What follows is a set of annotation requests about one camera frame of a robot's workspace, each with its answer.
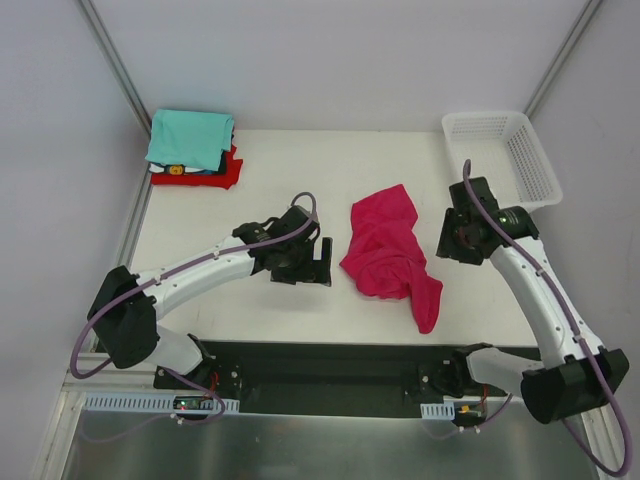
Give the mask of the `crimson pink t shirt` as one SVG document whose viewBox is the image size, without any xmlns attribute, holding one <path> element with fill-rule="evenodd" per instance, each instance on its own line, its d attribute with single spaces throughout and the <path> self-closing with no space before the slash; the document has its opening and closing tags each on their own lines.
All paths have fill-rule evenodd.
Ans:
<svg viewBox="0 0 640 480">
<path fill-rule="evenodd" d="M 437 323 L 443 283 L 427 271 L 413 228 L 418 212 L 402 184 L 373 193 L 351 207 L 352 236 L 341 268 L 363 295 L 409 299 L 418 331 Z"/>
</svg>

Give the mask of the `white plastic basket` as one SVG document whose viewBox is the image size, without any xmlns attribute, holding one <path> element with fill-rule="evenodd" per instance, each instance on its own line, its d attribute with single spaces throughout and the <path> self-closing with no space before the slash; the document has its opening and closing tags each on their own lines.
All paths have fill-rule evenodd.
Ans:
<svg viewBox="0 0 640 480">
<path fill-rule="evenodd" d="M 533 212 L 563 199 L 553 167 L 525 114 L 450 113 L 441 125 L 455 182 L 462 180 L 463 165 L 469 160 L 471 174 L 487 179 L 502 206 Z"/>
</svg>

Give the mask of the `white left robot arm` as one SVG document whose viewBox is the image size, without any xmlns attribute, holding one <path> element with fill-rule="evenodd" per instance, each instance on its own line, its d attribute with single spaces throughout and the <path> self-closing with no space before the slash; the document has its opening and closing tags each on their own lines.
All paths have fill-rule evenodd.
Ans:
<svg viewBox="0 0 640 480">
<path fill-rule="evenodd" d="M 273 282 L 328 286 L 333 241 L 317 216 L 292 205 L 280 217 L 243 223 L 212 248 L 172 266 L 132 273 L 112 269 L 90 307 L 88 321 L 110 362 L 167 367 L 188 388 L 204 387 L 211 365 L 193 335 L 160 326 L 168 313 L 214 288 L 267 272 Z"/>
</svg>

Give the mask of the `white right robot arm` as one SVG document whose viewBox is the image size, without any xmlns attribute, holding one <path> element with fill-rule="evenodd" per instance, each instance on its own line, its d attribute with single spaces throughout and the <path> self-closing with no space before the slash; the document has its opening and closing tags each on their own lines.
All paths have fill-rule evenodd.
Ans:
<svg viewBox="0 0 640 480">
<path fill-rule="evenodd" d="M 460 397 L 494 386 L 522 398 L 542 424 L 610 404 L 629 361 L 622 350 L 607 349 L 567 299 L 530 214 L 520 206 L 500 207 L 483 177 L 453 184 L 449 194 L 438 257 L 468 265 L 490 261 L 515 296 L 540 359 L 487 343 L 460 347 L 442 390 Z"/>
</svg>

